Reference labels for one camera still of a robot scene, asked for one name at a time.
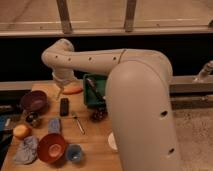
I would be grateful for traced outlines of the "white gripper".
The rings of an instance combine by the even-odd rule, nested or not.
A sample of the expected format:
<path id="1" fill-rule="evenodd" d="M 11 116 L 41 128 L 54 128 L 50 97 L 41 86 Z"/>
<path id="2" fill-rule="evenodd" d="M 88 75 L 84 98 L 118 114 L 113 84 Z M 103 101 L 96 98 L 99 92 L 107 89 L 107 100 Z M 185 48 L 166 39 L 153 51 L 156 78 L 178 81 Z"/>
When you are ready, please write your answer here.
<path id="1" fill-rule="evenodd" d="M 58 94 L 56 96 L 56 100 L 60 98 L 61 93 L 63 92 L 63 87 L 70 84 L 73 81 L 76 81 L 77 78 L 74 76 L 74 73 L 72 71 L 70 72 L 53 72 L 52 73 L 53 80 L 56 83 L 56 85 L 59 87 Z"/>

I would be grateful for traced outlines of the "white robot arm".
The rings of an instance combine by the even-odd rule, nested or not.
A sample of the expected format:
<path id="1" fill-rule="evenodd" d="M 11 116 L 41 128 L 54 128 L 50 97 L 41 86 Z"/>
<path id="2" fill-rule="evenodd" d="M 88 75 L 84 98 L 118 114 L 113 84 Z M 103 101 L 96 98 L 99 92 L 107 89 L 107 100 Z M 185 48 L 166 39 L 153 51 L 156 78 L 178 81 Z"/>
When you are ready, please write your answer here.
<path id="1" fill-rule="evenodd" d="M 105 75 L 107 112 L 123 171 L 181 171 L 171 109 L 172 66 L 161 52 L 114 49 L 76 52 L 66 39 L 42 53 L 60 88 L 75 70 Z"/>

